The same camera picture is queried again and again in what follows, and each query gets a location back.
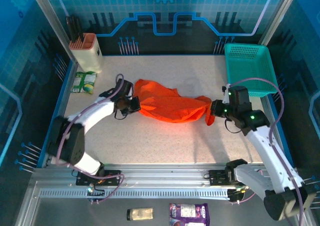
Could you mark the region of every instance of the orange cloth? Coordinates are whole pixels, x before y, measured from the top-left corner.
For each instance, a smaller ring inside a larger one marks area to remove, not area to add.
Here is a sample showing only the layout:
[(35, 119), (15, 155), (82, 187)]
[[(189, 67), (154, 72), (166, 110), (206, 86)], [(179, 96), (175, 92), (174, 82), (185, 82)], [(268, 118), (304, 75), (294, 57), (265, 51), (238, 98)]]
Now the orange cloth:
[(210, 114), (211, 99), (181, 97), (176, 88), (170, 89), (161, 84), (139, 79), (134, 85), (134, 95), (139, 97), (141, 114), (170, 123), (187, 123), (200, 119), (205, 113), (209, 126), (215, 121)]

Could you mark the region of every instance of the purple snack bag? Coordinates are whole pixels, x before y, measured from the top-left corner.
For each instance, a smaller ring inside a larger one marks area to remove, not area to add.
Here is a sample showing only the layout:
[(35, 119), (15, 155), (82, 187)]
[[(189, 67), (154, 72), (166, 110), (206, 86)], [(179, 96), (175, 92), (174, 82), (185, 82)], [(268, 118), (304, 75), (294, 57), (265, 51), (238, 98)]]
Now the purple snack bag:
[(170, 226), (210, 226), (208, 204), (170, 204)]

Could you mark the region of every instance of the green snack bag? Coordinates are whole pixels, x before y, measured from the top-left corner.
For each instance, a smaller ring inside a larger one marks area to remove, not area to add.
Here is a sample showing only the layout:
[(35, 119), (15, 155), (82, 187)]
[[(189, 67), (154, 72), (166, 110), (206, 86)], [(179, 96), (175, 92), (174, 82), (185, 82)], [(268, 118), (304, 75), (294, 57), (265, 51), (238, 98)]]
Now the green snack bag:
[(96, 72), (76, 72), (71, 92), (93, 94), (96, 78)]

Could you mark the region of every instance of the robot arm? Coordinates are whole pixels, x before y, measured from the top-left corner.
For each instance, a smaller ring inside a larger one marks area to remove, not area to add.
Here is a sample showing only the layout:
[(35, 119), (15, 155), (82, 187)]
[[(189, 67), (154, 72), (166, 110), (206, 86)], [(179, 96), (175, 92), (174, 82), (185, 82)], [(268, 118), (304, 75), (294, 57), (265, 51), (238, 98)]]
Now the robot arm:
[[(122, 80), (124, 79), (117, 81), (116, 89), (121, 86)], [(87, 172), (93, 176), (104, 176), (104, 165), (85, 152), (85, 134), (100, 120), (113, 113), (116, 114), (118, 110), (120, 110), (124, 117), (140, 110), (138, 97), (133, 97), (133, 84), (131, 82), (124, 80), (118, 93), (110, 99), (107, 99), (114, 90), (115, 89), (112, 88), (101, 93), (94, 102), (95, 106), (84, 112), (81, 117), (72, 124), (60, 155), (60, 159), (63, 161), (75, 166), (81, 172)], [(47, 152), (50, 155), (57, 155), (63, 133), (70, 122), (79, 114), (80, 112), (70, 115), (69, 117), (59, 116), (53, 120), (47, 145)]]
[(302, 195), (303, 207), (310, 207), (316, 190), (305, 185), (302, 178), (293, 169), (274, 136), (269, 139), (270, 123), (261, 110), (252, 110), (248, 90), (244, 86), (227, 85), (223, 87), (223, 100), (215, 100), (211, 105), (211, 114), (234, 121), (235, 126), (253, 144), (259, 153), (270, 178), (263, 177), (243, 159), (227, 163), (230, 180), (241, 182), (250, 187), (264, 202), (269, 215), (281, 220), (299, 213), (299, 204), (293, 180)]

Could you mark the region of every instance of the teal plastic basket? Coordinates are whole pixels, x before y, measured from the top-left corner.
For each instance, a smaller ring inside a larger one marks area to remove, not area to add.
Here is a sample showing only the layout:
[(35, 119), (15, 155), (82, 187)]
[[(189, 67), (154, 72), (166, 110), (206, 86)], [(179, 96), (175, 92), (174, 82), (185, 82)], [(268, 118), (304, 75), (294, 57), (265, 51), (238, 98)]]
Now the teal plastic basket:
[[(227, 43), (224, 50), (229, 84), (257, 77), (269, 80), (278, 86), (270, 53), (266, 46)], [(277, 92), (272, 85), (258, 80), (243, 82), (240, 85), (245, 86), (252, 97), (262, 98)]]

